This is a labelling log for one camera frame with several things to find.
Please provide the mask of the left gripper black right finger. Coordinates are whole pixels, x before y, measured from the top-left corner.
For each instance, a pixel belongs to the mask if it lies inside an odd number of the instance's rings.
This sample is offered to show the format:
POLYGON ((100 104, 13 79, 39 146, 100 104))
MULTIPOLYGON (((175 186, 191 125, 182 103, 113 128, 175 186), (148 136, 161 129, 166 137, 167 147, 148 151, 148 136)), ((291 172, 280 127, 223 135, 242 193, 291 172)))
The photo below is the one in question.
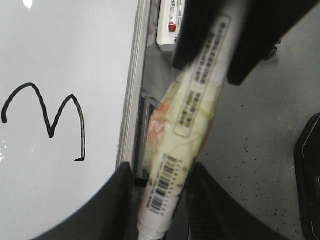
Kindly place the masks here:
POLYGON ((186 187, 186 211, 193 240, 285 240, 237 203, 201 163, 186 187))

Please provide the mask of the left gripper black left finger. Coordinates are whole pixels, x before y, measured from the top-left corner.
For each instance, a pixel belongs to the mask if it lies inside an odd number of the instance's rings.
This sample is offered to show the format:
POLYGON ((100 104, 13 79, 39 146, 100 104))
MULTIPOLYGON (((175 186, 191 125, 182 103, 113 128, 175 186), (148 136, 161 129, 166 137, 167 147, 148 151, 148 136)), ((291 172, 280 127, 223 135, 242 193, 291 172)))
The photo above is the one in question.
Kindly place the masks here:
POLYGON ((132 210, 133 174, 128 162, 72 216, 37 240, 124 240, 132 210))

